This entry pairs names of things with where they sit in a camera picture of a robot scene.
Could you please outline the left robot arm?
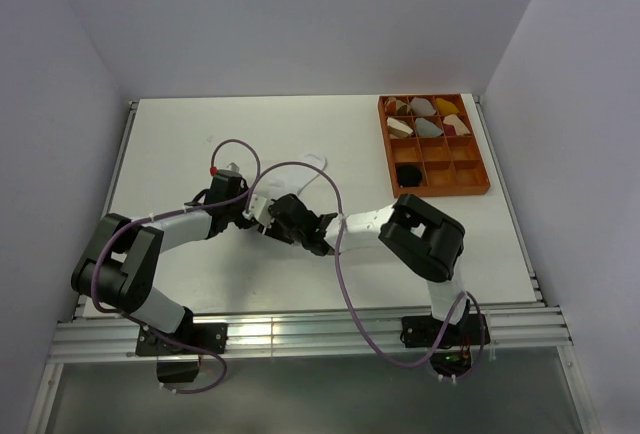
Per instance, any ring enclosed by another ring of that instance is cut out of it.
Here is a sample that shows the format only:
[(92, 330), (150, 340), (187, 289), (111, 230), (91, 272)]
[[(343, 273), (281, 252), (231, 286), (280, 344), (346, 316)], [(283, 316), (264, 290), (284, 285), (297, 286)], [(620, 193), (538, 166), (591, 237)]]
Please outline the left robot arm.
[(156, 289), (154, 278), (164, 252), (210, 239), (231, 224), (249, 228), (242, 214), (247, 193), (240, 174), (218, 170), (210, 187), (171, 217), (141, 222), (104, 216), (72, 273), (72, 289), (158, 331), (159, 342), (172, 353), (191, 346), (220, 352), (220, 337), (195, 326), (193, 312)]

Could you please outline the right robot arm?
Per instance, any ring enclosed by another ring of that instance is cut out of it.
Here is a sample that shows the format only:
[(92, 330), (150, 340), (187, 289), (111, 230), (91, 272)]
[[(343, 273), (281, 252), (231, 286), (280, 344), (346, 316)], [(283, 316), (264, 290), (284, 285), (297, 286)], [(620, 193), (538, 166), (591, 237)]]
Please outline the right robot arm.
[(265, 235), (321, 257), (386, 247), (426, 281), (435, 337), (452, 344), (466, 333), (469, 301), (456, 273), (465, 229), (422, 199), (405, 194), (378, 210), (318, 215), (294, 194), (269, 201), (255, 195), (249, 213)]

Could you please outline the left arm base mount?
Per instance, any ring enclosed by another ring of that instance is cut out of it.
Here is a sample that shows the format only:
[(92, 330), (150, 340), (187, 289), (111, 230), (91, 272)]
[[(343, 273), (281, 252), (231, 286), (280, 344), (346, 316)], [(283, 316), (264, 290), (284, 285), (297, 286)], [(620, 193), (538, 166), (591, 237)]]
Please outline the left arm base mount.
[(202, 351), (223, 354), (228, 334), (227, 323), (194, 324), (173, 334), (141, 328), (135, 348), (138, 357), (166, 357), (200, 354)]

